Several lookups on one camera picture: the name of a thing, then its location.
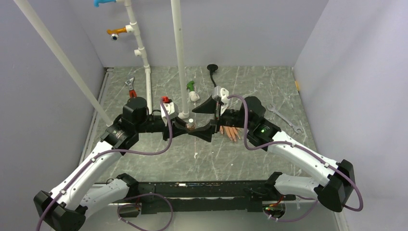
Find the silver open-end wrench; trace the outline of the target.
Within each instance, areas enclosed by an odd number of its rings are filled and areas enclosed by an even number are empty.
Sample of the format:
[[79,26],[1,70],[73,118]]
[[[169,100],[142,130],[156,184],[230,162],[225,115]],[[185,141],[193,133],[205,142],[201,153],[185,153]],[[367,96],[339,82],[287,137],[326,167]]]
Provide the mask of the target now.
[[295,125],[292,121],[290,121],[288,118],[286,118],[284,115],[282,115],[276,108],[276,106],[269,104],[267,105],[267,109],[280,117],[283,121],[285,121],[297,134],[301,134],[303,132],[302,128],[300,126]]

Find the green valve white fitting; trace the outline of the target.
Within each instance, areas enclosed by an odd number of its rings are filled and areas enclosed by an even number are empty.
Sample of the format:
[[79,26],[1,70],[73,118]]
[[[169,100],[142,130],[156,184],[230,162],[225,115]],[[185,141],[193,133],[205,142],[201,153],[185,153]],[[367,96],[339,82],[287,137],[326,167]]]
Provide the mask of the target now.
[[191,102],[197,102],[200,99],[200,96],[195,91],[195,82],[192,80],[186,84],[186,88],[189,92],[189,99]]

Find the glitter nail polish bottle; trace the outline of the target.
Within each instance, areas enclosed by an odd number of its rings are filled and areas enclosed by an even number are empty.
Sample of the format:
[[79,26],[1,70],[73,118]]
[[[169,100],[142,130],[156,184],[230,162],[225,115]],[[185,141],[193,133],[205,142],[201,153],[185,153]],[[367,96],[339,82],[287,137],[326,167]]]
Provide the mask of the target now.
[[186,124],[186,128],[188,130],[194,130],[195,129],[195,122],[193,118],[189,118],[187,124]]

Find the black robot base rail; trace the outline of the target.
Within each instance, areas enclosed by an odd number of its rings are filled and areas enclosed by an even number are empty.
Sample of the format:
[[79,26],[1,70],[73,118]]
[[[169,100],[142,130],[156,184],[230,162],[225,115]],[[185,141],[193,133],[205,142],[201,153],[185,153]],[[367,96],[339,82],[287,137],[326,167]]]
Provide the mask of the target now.
[[279,194],[265,180],[143,182],[126,173],[116,179],[129,186],[127,195],[119,202],[136,203],[143,215],[171,209],[175,212],[262,212],[269,204],[284,205],[295,200],[293,195]]

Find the orange tap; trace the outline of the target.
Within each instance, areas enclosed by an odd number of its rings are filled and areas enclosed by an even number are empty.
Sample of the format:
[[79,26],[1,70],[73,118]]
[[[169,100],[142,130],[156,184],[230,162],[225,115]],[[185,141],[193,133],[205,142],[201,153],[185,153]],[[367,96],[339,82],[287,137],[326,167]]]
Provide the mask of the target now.
[[120,35],[121,33],[127,33],[127,32],[128,32],[128,31],[127,31],[126,27],[118,28],[118,29],[113,29],[113,30],[110,30],[110,29],[107,29],[107,30],[106,30],[106,33],[107,33],[108,35],[110,35],[110,38],[111,38],[111,40],[113,40],[113,41],[118,40],[118,39],[119,39],[119,35]]

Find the red handled adjustable wrench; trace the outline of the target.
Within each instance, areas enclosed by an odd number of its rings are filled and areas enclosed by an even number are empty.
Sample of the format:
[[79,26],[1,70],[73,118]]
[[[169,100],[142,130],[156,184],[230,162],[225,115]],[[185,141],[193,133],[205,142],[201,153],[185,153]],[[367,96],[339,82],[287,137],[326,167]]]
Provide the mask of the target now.
[[137,94],[136,94],[136,92],[134,90],[133,83],[134,83],[134,77],[131,77],[127,81],[125,81],[125,84],[128,87],[128,92],[129,92],[129,97],[130,98],[136,98],[137,97]]

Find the mannequin practice hand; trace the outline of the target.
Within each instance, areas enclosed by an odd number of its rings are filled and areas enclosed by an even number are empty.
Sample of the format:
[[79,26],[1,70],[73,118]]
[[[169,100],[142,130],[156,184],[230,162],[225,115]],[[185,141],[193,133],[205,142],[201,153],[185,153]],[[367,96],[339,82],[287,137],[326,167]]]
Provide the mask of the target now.
[[237,142],[241,139],[240,128],[221,126],[219,131],[222,135],[226,135],[232,142]]

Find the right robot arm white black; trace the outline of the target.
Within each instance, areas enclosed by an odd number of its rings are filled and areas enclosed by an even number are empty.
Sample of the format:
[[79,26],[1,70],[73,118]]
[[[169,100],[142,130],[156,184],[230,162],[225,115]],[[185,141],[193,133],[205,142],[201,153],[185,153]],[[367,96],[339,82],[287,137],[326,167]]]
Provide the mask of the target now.
[[199,138],[211,141],[212,135],[221,126],[242,128],[244,145],[248,150],[262,149],[280,154],[309,175],[297,177],[274,172],[265,182],[265,193],[269,199],[296,195],[316,199],[327,209],[341,212],[344,208],[353,209],[346,203],[352,192],[356,192],[359,206],[353,210],[362,210],[361,193],[356,186],[354,167],[349,161],[344,159],[338,162],[324,157],[297,142],[265,119],[266,108],[255,96],[241,98],[239,110],[228,109],[227,102],[209,98],[193,109],[194,113],[214,115],[206,126],[194,130]]

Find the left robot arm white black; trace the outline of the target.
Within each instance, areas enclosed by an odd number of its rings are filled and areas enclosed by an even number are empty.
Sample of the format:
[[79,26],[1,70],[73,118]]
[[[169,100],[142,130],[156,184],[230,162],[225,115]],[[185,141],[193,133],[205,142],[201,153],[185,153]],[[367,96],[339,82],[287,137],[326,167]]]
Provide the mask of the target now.
[[55,231],[77,231],[86,219],[111,202],[124,199],[134,201],[138,196],[138,182],[127,174],[119,175],[111,183],[90,192],[100,175],[125,154],[133,154],[132,147],[142,133],[161,133],[170,146],[178,135],[186,133],[179,118],[177,105],[168,97],[160,100],[160,115],[149,111],[143,97],[130,98],[122,113],[101,135],[92,153],[51,191],[40,191],[34,197],[39,220]]

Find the white diagonal pole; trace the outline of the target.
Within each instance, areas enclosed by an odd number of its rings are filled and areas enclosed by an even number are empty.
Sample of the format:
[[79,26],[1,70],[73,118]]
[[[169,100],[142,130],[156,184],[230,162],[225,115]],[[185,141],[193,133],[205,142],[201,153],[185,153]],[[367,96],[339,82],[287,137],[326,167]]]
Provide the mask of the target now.
[[36,11],[33,9],[31,4],[27,0],[16,0],[15,4],[18,6],[20,11],[24,14],[27,20],[31,23],[33,28],[37,31],[37,33],[41,36],[43,41],[61,63],[61,65],[65,68],[67,73],[70,75],[72,80],[76,83],[82,93],[86,96],[89,102],[92,104],[96,112],[99,116],[103,119],[107,126],[113,124],[113,121],[107,115],[107,113],[103,110],[101,104],[95,98],[89,87],[84,82],[83,78],[80,76],[79,72],[73,66],[69,58],[66,56],[65,52],[62,50],[58,42],[55,40],[53,35],[47,29],[43,21],[40,19]]

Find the black flexible hand stand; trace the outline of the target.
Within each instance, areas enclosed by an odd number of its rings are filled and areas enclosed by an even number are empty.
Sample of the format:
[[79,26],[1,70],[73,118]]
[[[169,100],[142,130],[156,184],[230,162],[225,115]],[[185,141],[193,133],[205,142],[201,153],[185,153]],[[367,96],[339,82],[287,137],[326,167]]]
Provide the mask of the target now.
[[216,84],[216,82],[215,82],[215,80],[214,80],[213,75],[214,75],[214,73],[218,70],[218,65],[216,65],[216,64],[209,64],[206,68],[207,68],[207,70],[209,71],[209,75],[210,75],[211,82],[213,83],[214,87],[216,87],[217,84]]

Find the blue tap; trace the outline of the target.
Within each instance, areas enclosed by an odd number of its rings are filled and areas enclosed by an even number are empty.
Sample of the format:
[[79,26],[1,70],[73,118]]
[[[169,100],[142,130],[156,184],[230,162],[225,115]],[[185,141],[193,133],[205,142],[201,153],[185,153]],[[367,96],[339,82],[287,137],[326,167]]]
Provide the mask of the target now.
[[117,2],[117,0],[94,0],[93,5],[94,7],[99,7],[101,4],[106,4],[110,2]]

